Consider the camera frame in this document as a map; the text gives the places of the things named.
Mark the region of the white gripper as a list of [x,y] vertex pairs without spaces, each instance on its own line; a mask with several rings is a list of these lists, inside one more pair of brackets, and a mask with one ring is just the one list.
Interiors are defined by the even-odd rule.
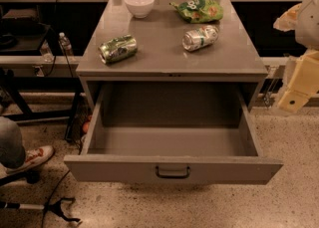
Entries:
[[[273,28],[287,32],[294,30],[301,4],[296,4],[284,12],[273,24]],[[309,98],[319,91],[319,51],[308,49],[296,60],[296,66],[288,83],[287,91],[278,102],[278,107],[295,114],[304,107]]]

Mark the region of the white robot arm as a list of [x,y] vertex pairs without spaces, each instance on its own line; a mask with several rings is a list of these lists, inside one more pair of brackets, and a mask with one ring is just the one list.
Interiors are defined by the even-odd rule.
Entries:
[[286,80],[277,107],[295,114],[319,91],[319,0],[303,0],[273,24],[279,31],[295,31],[295,40],[306,52],[295,60],[294,70]]

